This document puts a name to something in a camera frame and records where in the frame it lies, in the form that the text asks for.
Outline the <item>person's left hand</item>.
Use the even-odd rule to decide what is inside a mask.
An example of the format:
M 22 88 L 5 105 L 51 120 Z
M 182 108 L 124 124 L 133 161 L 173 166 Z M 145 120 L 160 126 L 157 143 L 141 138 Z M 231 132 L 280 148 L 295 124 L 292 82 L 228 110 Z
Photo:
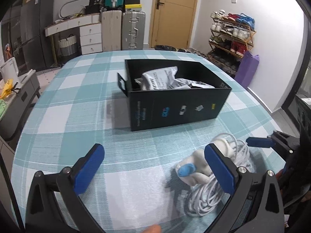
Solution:
M 151 225 L 145 230 L 143 230 L 142 233 L 161 233 L 162 229 L 160 225 Z

